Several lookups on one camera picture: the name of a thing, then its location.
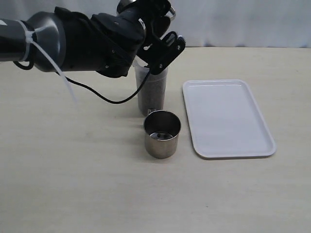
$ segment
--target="table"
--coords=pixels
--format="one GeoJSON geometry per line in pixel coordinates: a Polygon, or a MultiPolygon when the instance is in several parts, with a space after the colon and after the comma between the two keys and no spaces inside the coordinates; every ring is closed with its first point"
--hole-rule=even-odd
{"type": "MultiPolygon", "coordinates": [[[[183,124],[167,160],[143,146],[137,99],[108,104],[37,69],[0,65],[0,233],[293,233],[311,227],[311,50],[188,48],[171,65],[165,109],[183,124]],[[267,159],[194,152],[182,84],[242,79],[277,143],[267,159]]],[[[68,73],[106,97],[128,77],[68,73]]]]}

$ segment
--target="white plastic tray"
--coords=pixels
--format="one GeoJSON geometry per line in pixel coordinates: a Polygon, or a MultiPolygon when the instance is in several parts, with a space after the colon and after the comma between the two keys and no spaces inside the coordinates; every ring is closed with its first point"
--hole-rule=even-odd
{"type": "Polygon", "coordinates": [[[193,146],[207,159],[268,157],[276,144],[241,80],[194,80],[183,85],[193,146]]]}

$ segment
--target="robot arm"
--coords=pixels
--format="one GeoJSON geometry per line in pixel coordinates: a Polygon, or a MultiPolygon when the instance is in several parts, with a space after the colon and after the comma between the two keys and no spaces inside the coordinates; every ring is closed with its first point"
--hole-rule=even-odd
{"type": "Polygon", "coordinates": [[[88,18],[56,7],[54,13],[39,12],[27,21],[1,19],[0,61],[29,61],[43,72],[55,72],[46,57],[26,43],[25,34],[32,31],[33,40],[62,71],[96,71],[118,78],[127,76],[138,56],[152,74],[159,74],[186,46],[175,32],[163,36],[174,14],[168,0],[121,0],[117,16],[88,18]]]}

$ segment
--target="black cable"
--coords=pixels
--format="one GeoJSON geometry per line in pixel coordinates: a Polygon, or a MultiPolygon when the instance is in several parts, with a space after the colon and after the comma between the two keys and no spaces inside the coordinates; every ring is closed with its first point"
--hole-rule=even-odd
{"type": "Polygon", "coordinates": [[[144,87],[144,85],[145,85],[147,79],[149,78],[150,74],[151,74],[151,70],[149,70],[149,72],[147,73],[146,77],[145,77],[144,80],[142,81],[142,83],[141,83],[141,85],[139,86],[139,88],[137,89],[137,91],[136,91],[134,94],[132,94],[130,97],[128,97],[128,98],[126,98],[126,99],[124,99],[124,100],[121,100],[121,101],[109,100],[109,99],[107,99],[106,97],[104,97],[103,95],[101,95],[100,93],[98,93],[97,91],[95,91],[93,88],[91,88],[91,87],[89,87],[89,86],[87,86],[87,85],[85,85],[85,84],[83,84],[83,83],[76,82],[76,81],[74,81],[74,80],[72,80],[72,79],[70,79],[70,78],[68,78],[68,77],[66,77],[66,79],[68,80],[68,82],[70,82],[70,83],[72,83],[72,84],[75,84],[75,85],[77,85],[77,86],[81,86],[81,87],[83,87],[83,88],[85,88],[85,89],[87,89],[87,90],[93,92],[93,93],[94,93],[95,95],[97,95],[99,98],[105,100],[105,101],[108,102],[108,103],[111,103],[111,104],[122,104],[122,103],[126,103],[126,102],[130,101],[132,98],[134,98],[134,97],[141,91],[141,89],[144,87]]]}
{"type": "Polygon", "coordinates": [[[21,69],[23,69],[23,70],[31,70],[33,67],[34,67],[34,65],[35,65],[35,63],[34,63],[34,61],[33,60],[30,60],[29,61],[29,65],[28,66],[24,66],[24,65],[22,65],[21,63],[19,63],[19,62],[13,62],[18,68],[21,68],[21,69]]]}

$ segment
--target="white backdrop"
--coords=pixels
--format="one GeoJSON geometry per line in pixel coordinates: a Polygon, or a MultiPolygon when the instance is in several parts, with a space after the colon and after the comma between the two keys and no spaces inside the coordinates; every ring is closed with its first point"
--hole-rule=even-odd
{"type": "MultiPolygon", "coordinates": [[[[2,0],[0,17],[28,19],[55,6],[115,14],[118,0],[2,0]]],[[[311,0],[171,0],[171,30],[188,46],[311,48],[311,0]]]]}

